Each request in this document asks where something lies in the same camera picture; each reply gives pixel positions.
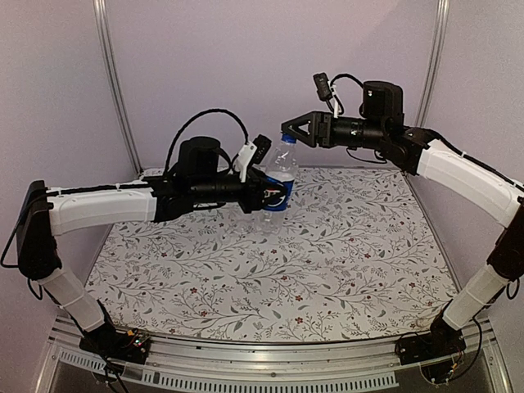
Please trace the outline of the blue bottle cap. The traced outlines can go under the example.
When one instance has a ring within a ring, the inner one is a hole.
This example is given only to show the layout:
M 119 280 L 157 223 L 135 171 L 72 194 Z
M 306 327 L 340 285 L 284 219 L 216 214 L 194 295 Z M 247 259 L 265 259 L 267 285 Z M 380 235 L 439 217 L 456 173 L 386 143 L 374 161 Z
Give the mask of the blue bottle cap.
M 282 133 L 280 140 L 283 143 L 296 144 L 296 138 L 287 133 Z

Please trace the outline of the blue label plastic bottle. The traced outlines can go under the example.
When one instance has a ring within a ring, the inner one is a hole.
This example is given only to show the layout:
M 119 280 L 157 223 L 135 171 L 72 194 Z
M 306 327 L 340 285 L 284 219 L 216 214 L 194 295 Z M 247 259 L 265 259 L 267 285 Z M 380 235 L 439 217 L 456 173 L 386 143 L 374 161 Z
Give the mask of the blue label plastic bottle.
M 287 184 L 288 198 L 284 207 L 265 207 L 260 212 L 257 228 L 262 233 L 277 233 L 281 229 L 297 172 L 296 144 L 280 142 L 266 167 L 265 174 L 272 183 Z

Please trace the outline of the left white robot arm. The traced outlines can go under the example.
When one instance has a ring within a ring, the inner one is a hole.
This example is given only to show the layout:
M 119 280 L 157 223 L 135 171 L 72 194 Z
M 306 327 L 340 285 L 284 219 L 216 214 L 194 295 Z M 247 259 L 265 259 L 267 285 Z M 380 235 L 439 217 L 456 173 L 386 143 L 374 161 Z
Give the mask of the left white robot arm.
M 81 188 L 48 188 L 44 181 L 29 185 L 9 242 L 16 244 L 13 265 L 28 280 L 37 282 L 79 325 L 104 355 L 115 355 L 121 337 L 98 300 L 64 268 L 56 237 L 79 229 L 123 222 L 162 223 L 196 210 L 228 203 L 250 214 L 287 194 L 286 186 L 271 180 L 255 166 L 270 141 L 260 135 L 240 150 L 229 167 L 218 169 L 226 158 L 220 142 L 194 137 L 182 142 L 178 162 L 161 175 L 130 183 Z

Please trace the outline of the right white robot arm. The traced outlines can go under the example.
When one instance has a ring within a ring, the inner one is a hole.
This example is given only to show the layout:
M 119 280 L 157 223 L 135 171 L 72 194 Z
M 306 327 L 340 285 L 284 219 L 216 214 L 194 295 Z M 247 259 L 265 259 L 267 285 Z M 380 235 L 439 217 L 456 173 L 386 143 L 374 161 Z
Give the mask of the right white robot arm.
M 440 357 L 454 345 L 456 332 L 523 275 L 523 186 L 453 147 L 436 131 L 405 125 L 400 86 L 366 81 L 361 88 L 358 118 L 344 117 L 336 108 L 311 111 L 282 123 L 282 132 L 309 147 L 376 151 L 402 171 L 458 193 L 504 229 L 486 266 L 434 319 L 424 337 L 423 349 Z

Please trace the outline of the floral patterned table mat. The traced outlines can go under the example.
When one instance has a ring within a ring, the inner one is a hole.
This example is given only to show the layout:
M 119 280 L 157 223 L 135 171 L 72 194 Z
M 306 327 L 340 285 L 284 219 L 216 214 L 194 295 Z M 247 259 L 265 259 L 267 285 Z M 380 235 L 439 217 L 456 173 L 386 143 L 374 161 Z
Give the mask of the floral patterned table mat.
M 235 205 L 117 224 L 86 288 L 120 326 L 262 342 L 424 330 L 457 292 L 400 172 L 331 168 L 300 170 L 276 233 Z

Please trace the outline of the right aluminium corner post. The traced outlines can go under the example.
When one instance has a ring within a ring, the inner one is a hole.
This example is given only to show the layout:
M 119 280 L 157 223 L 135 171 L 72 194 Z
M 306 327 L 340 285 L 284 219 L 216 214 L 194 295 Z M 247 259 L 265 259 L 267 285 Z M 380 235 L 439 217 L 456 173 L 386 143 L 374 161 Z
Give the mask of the right aluminium corner post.
M 438 0 L 436 2 L 436 18 L 431 41 L 431 50 L 427 65 L 427 72 L 422 94 L 415 116 L 415 125 L 423 127 L 427 121 L 431 100 L 435 91 L 436 81 L 440 68 L 440 61 L 445 46 L 447 24 L 449 20 L 450 0 Z

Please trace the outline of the aluminium corner post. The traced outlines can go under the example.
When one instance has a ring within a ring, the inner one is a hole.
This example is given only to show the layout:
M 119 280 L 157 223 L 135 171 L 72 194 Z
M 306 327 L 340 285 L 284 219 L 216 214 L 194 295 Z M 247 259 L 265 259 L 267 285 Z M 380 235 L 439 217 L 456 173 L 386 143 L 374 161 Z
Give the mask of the aluminium corner post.
M 423 127 L 427 121 L 431 100 L 435 91 L 436 81 L 440 68 L 440 61 L 445 46 L 447 24 L 449 20 L 450 0 L 438 0 L 436 2 L 436 18 L 431 41 L 431 50 L 427 65 L 427 72 L 422 94 L 415 116 L 415 125 Z
M 115 108 L 116 118 L 120 127 L 124 147 L 129 156 L 133 171 L 140 174 L 143 171 L 139 158 L 136 142 L 133 137 L 129 115 L 125 105 L 120 78 L 118 75 L 114 48 L 111 40 L 110 22 L 107 12 L 107 4 L 104 0 L 93 0 L 94 17 L 97 26 L 97 34 L 102 51 L 102 59 L 105 65 L 107 81 L 111 98 Z

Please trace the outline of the aluminium front rail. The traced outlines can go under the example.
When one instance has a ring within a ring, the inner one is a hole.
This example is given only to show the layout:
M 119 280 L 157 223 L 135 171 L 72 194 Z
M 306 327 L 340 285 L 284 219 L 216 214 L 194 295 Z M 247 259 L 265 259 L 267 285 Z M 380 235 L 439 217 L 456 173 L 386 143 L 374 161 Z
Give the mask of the aluminium front rail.
M 463 330 L 456 355 L 403 363 L 395 337 L 316 344 L 255 344 L 155 335 L 144 364 L 119 372 L 79 347 L 58 317 L 45 347 L 39 392 L 512 392 L 490 322 Z

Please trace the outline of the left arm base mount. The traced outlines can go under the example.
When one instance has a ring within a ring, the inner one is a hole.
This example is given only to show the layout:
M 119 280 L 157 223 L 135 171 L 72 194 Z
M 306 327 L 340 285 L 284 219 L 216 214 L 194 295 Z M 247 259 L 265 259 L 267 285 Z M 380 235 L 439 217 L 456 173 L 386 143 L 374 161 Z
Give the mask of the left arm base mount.
M 151 348 L 151 336 L 137 328 L 119 332 L 114 326 L 104 324 L 82 334 L 79 348 L 102 358 L 145 364 Z

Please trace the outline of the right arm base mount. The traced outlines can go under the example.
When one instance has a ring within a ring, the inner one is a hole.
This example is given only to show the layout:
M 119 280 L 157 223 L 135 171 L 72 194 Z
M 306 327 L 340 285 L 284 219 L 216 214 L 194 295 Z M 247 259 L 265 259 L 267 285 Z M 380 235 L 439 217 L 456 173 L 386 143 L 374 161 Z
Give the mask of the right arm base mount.
M 430 332 L 409 332 L 395 342 L 395 354 L 402 365 L 458 354 L 466 349 L 461 331 L 438 327 Z

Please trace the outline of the left aluminium corner post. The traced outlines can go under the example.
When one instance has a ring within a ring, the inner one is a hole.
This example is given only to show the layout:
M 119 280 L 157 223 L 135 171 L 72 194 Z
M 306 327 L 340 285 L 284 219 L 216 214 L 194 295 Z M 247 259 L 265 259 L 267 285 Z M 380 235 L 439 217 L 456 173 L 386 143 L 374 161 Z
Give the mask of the left aluminium corner post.
M 120 127 L 124 147 L 129 156 L 133 171 L 140 174 L 143 171 L 139 158 L 136 142 L 133 137 L 129 115 L 125 105 L 120 78 L 118 75 L 114 48 L 111 40 L 110 22 L 107 12 L 107 4 L 104 0 L 93 0 L 94 17 L 97 26 L 97 34 L 102 51 L 102 59 L 105 65 L 107 81 L 111 98 L 115 108 L 116 118 Z

